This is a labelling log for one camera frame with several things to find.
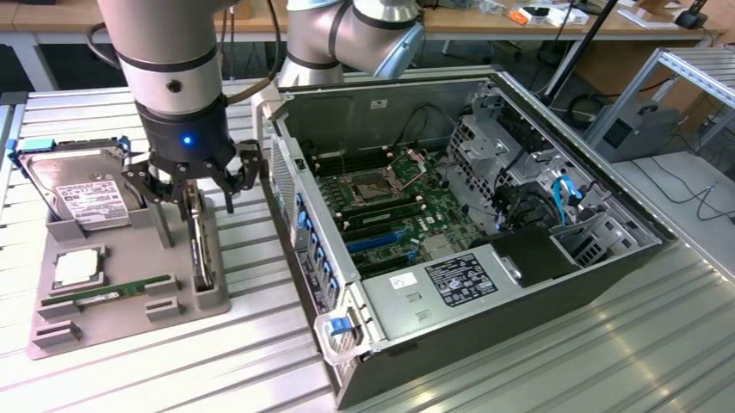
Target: robotic arm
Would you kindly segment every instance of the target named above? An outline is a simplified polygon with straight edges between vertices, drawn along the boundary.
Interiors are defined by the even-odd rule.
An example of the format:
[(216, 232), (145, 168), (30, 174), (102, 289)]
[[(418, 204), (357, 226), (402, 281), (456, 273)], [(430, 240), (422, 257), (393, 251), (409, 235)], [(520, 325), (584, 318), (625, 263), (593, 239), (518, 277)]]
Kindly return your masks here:
[[(268, 0), (270, 17), (276, 12)], [(88, 44), (124, 74), (150, 151), (132, 157), (122, 175), (148, 199), (182, 204), (186, 180), (209, 177), (225, 194), (249, 189), (260, 170), (254, 140), (226, 133), (228, 104), (265, 88), (276, 71), (234, 96), (221, 92), (213, 14), (237, 0), (97, 0), (104, 23)], [(341, 82), (340, 61), (381, 78), (397, 77), (422, 34), (414, 0), (290, 0), (288, 59), (281, 85)], [(117, 57), (94, 49), (93, 32), (106, 28)], [(241, 168), (226, 164), (237, 156)], [(170, 175), (161, 182), (150, 166)]]

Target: hard drive label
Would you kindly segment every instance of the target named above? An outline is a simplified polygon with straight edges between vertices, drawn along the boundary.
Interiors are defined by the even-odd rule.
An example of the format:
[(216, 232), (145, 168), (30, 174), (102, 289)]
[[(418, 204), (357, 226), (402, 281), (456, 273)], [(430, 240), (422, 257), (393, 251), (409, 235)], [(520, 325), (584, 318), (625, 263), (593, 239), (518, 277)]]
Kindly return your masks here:
[(80, 224), (128, 217), (125, 201), (114, 181), (97, 181), (56, 187), (70, 216)]
[(497, 291), (474, 254), (429, 265), (425, 267), (425, 272), (444, 304), (449, 307), (456, 307)]

